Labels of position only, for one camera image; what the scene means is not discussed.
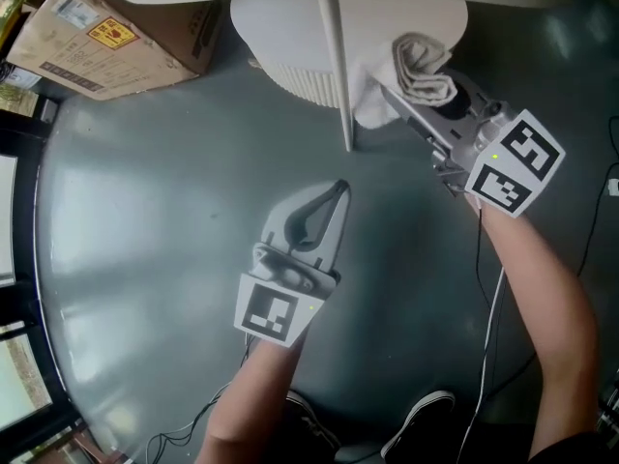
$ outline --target gray floor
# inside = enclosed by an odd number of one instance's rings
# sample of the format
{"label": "gray floor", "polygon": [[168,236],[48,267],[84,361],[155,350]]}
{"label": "gray floor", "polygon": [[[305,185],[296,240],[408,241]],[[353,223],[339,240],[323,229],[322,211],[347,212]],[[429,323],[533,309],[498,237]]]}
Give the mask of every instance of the gray floor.
{"label": "gray floor", "polygon": [[[469,9],[452,66],[530,108],[565,147],[530,217],[575,267],[613,160],[616,10],[602,0]],[[73,98],[56,124],[39,186],[43,302],[69,392],[104,447],[137,455],[233,376],[243,352],[231,326],[239,274],[269,210],[334,178],[353,190],[342,282],[311,327],[295,387],[336,429],[348,427],[352,443],[381,441],[430,390],[476,397],[487,310],[471,211],[441,188],[429,148],[404,125],[362,131],[347,155],[339,114],[285,93],[249,56],[228,26],[208,76],[117,101]],[[583,280],[607,377],[619,360],[619,198],[603,204]],[[484,242],[487,290],[498,268]],[[497,384],[532,352],[510,295],[498,346]],[[485,418],[532,421],[539,384],[534,366]],[[199,441],[162,462],[192,462]]]}

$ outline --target black wire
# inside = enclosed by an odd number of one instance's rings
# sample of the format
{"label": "black wire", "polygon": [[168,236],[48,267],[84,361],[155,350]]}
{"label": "black wire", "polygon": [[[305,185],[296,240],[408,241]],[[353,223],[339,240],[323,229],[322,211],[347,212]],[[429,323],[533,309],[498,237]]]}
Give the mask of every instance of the black wire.
{"label": "black wire", "polygon": [[484,301],[486,301],[487,308],[490,309],[490,301],[487,298],[486,291],[482,284],[482,278],[480,277],[480,252],[482,248],[482,209],[480,208],[480,219],[477,224],[477,251],[475,252],[475,276],[477,277],[477,283],[480,286]]}
{"label": "black wire", "polygon": [[587,244],[584,247],[584,252],[582,253],[582,260],[580,261],[580,266],[578,267],[578,272],[576,273],[576,276],[580,276],[582,274],[582,271],[584,270],[584,266],[587,262],[587,256],[589,255],[589,247],[591,246],[593,234],[596,230],[596,223],[598,222],[598,213],[600,212],[600,204],[602,203],[602,197],[604,196],[604,192],[606,190],[606,184],[608,181],[608,177],[610,176],[610,172],[612,171],[612,169],[616,166],[619,166],[619,161],[612,163],[610,167],[607,169],[606,174],[604,175],[604,182],[602,183],[602,186],[600,187],[600,192],[598,192],[598,199],[596,201],[596,210],[593,213],[593,221],[591,222],[591,228],[589,229],[589,235],[587,236]]}
{"label": "black wire", "polygon": [[501,305],[499,313],[496,316],[496,333],[494,334],[494,360],[492,362],[492,378],[490,381],[490,389],[494,389],[494,372],[496,371],[496,359],[499,353],[499,329],[501,327],[501,313],[503,312],[503,303],[505,302],[505,291],[507,290],[507,279],[503,280],[503,292],[501,292]]}
{"label": "black wire", "polygon": [[608,136],[610,137],[610,144],[612,144],[612,149],[615,151],[615,155],[619,159],[619,150],[617,149],[617,145],[615,144],[615,139],[612,136],[612,123],[616,120],[619,120],[619,115],[613,115],[608,119]]}
{"label": "black wire", "polygon": [[255,336],[250,335],[248,344],[245,346],[245,354],[243,355],[243,358],[241,359],[241,365],[239,366],[239,369],[241,369],[243,367],[243,364],[245,364],[245,361],[247,361],[250,358],[250,347],[254,339],[255,339]]}
{"label": "black wire", "polygon": [[484,398],[484,403],[486,403],[487,401],[489,401],[490,399],[492,399],[493,397],[495,397],[496,395],[498,395],[498,393],[502,392],[504,389],[506,389],[516,378],[518,378],[522,373],[524,373],[526,371],[526,369],[529,367],[529,365],[538,357],[537,353],[533,353],[528,360],[526,360],[524,362],[524,364],[518,368],[514,374],[512,374],[507,380],[505,380],[504,382],[502,382],[496,389],[490,391],[486,397]]}
{"label": "black wire", "polygon": [[187,435],[182,436],[182,437],[171,437],[169,435],[171,435],[172,433],[160,433],[158,435],[155,435],[153,438],[151,438],[148,442],[149,447],[151,443],[153,442],[153,440],[155,440],[156,438],[159,438],[159,447],[158,447],[157,454],[155,455],[155,459],[153,460],[152,464],[159,463],[159,461],[163,457],[163,453],[165,452],[165,446],[168,443],[175,447],[186,446],[192,440],[193,431],[195,430],[195,427],[197,426],[202,416],[204,416],[206,412],[208,411],[208,409],[212,407],[213,405],[215,405],[219,399],[220,399],[219,397],[216,397],[215,399],[213,399],[212,402],[209,402],[206,406],[204,406],[204,408],[202,408],[202,410],[198,413],[198,415],[193,420],[192,426],[188,428],[189,433]]}
{"label": "black wire", "polygon": [[346,462],[345,464],[357,464],[358,462],[363,462],[364,460],[369,459],[370,457],[376,455],[379,452],[380,452],[380,449],[375,450],[374,452],[369,453],[368,455],[364,455],[363,457],[361,457],[359,459],[351,460],[349,462]]}

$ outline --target window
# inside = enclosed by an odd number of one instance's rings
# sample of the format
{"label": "window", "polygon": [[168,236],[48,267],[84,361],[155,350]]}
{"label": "window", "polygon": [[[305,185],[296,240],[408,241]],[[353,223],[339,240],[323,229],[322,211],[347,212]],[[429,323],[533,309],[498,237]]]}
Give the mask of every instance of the window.
{"label": "window", "polygon": [[[0,333],[14,330],[0,328]],[[0,430],[51,403],[26,334],[0,343]]]}
{"label": "window", "polygon": [[0,286],[14,282],[11,218],[16,166],[17,159],[0,156]]}

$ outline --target cable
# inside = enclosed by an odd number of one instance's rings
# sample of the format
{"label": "cable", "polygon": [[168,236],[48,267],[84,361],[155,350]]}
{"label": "cable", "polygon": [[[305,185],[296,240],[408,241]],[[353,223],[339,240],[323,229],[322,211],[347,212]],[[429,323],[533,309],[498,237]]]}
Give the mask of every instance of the cable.
{"label": "cable", "polygon": [[602,203],[602,196],[604,196],[604,192],[606,190],[606,184],[608,181],[608,177],[610,176],[610,172],[616,166],[619,166],[619,161],[616,161],[613,164],[611,164],[610,167],[607,169],[606,174],[604,175],[604,182],[602,183],[602,187],[600,188],[600,192],[598,193],[598,199],[596,201],[596,210],[593,213],[593,221],[591,222],[591,228],[589,229],[589,235],[587,236],[587,244],[584,247],[584,252],[582,253],[582,259],[580,261],[580,266],[578,267],[578,272],[576,273],[576,276],[580,276],[582,274],[582,271],[584,270],[584,266],[587,262],[587,256],[589,255],[589,247],[591,246],[591,240],[593,239],[593,234],[596,230],[596,223],[598,222],[598,213],[600,212],[600,204]]}
{"label": "cable", "polygon": [[487,308],[490,309],[490,301],[487,298],[486,291],[484,290],[484,286],[482,284],[482,278],[480,277],[480,252],[482,248],[482,205],[477,201],[477,208],[480,212],[480,219],[477,225],[477,251],[475,252],[475,276],[477,277],[477,283],[480,286],[480,290],[482,291],[482,296],[484,296],[484,301],[486,301]]}
{"label": "cable", "polygon": [[503,281],[503,292],[501,292],[499,314],[496,317],[496,332],[494,332],[494,360],[492,362],[492,377],[490,378],[490,389],[494,390],[494,372],[496,371],[496,359],[499,354],[499,327],[501,326],[501,313],[503,313],[503,304],[505,303],[505,291],[507,290],[507,280]]}
{"label": "cable", "polygon": [[[615,144],[614,136],[612,135],[612,123],[616,120],[619,120],[619,115],[613,115],[608,119],[608,137],[610,138],[610,145],[612,146],[617,159],[619,160],[619,149],[617,149],[617,145]],[[591,246],[591,240],[593,239],[593,234],[596,230],[596,223],[598,222],[598,213],[600,211],[600,204],[602,203],[602,196],[604,196],[604,190],[606,189],[606,184],[608,181],[608,177],[610,176],[610,172],[616,166],[619,166],[619,161],[611,163],[608,169],[606,170],[606,174],[604,175],[604,181],[602,183],[602,187],[598,192],[598,199],[596,200],[596,209],[593,213],[593,221],[591,222],[591,228],[589,229],[589,235],[587,236],[587,244],[584,247],[584,252],[582,253],[582,259],[580,260],[580,266],[578,267],[577,276],[582,274],[584,270],[584,266],[587,262],[587,256],[589,255],[589,247]]]}
{"label": "cable", "polygon": [[537,353],[533,353],[523,364],[520,368],[518,368],[509,378],[507,378],[504,382],[502,382],[501,384],[499,384],[496,389],[490,391],[487,395],[486,398],[484,399],[484,403],[488,402],[489,400],[491,400],[493,397],[495,397],[498,393],[500,393],[501,391],[503,391],[504,389],[506,389],[516,378],[518,378],[522,373],[524,373],[526,371],[526,369],[529,367],[529,365],[531,365],[531,363],[538,357]]}
{"label": "cable", "polygon": [[494,316],[494,308],[496,307],[496,300],[499,297],[499,292],[501,291],[501,285],[503,284],[504,278],[505,278],[505,269],[501,267],[501,273],[499,274],[499,279],[496,282],[494,298],[492,299],[492,306],[490,307],[490,314],[487,317],[486,342],[484,345],[484,360],[482,362],[482,380],[480,383],[480,396],[477,399],[477,407],[475,408],[475,413],[473,414],[473,418],[471,418],[471,422],[469,423],[468,428],[466,428],[466,433],[464,433],[464,438],[462,439],[462,445],[460,446],[460,450],[457,453],[456,464],[460,460],[460,456],[462,455],[462,450],[464,449],[464,445],[466,444],[466,439],[468,438],[468,435],[471,432],[471,428],[473,427],[473,422],[475,422],[475,418],[477,417],[480,411],[480,408],[482,407],[482,402],[484,401],[484,383],[486,380],[487,346],[490,343],[490,334],[492,333],[492,317]]}
{"label": "cable", "polygon": [[247,361],[250,358],[250,347],[254,339],[255,339],[255,336],[250,335],[249,333],[245,333],[245,354],[243,355],[243,358],[241,359],[241,365],[239,366],[239,369],[243,367],[243,364],[245,364],[245,361]]}
{"label": "cable", "polygon": [[[246,350],[245,353],[243,355],[243,358],[245,358],[246,354],[249,352],[251,343],[253,342],[253,339],[255,337],[251,336],[251,338],[249,338],[246,335]],[[202,408],[202,410],[197,414],[197,416],[193,419],[192,422],[186,424],[185,426],[172,430],[172,431],[168,431],[167,433],[158,433],[157,435],[155,435],[154,437],[152,437],[148,443],[146,444],[146,451],[145,451],[145,459],[146,459],[146,464],[151,464],[149,458],[148,458],[148,454],[149,454],[149,450],[150,447],[153,443],[154,440],[158,440],[158,446],[157,446],[157,453],[155,454],[155,458],[153,459],[152,464],[158,464],[159,461],[162,459],[163,457],[163,453],[165,452],[165,447],[167,446],[167,444],[173,445],[175,447],[184,447],[186,446],[191,440],[192,440],[192,436],[193,436],[193,431],[195,430],[195,427],[197,426],[198,422],[200,421],[200,419],[206,414],[206,412],[212,407],[214,406],[218,400],[220,400],[221,397],[221,393],[227,388],[227,386],[229,385],[229,383],[226,383],[223,387],[221,387],[218,391],[215,392],[215,395],[213,395],[213,397],[211,398],[211,400]],[[170,435],[174,434],[174,433],[180,433],[181,431],[187,430],[189,429],[189,433],[182,436],[182,437],[171,437]]]}

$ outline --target warning label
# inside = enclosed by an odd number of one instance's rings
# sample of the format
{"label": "warning label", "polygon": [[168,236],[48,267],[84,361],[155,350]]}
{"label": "warning label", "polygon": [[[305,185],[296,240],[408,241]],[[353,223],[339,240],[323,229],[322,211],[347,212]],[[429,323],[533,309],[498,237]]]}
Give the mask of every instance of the warning label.
{"label": "warning label", "polygon": [[117,50],[125,44],[139,40],[139,37],[127,26],[110,17],[92,29],[88,36],[103,43],[108,48]]}

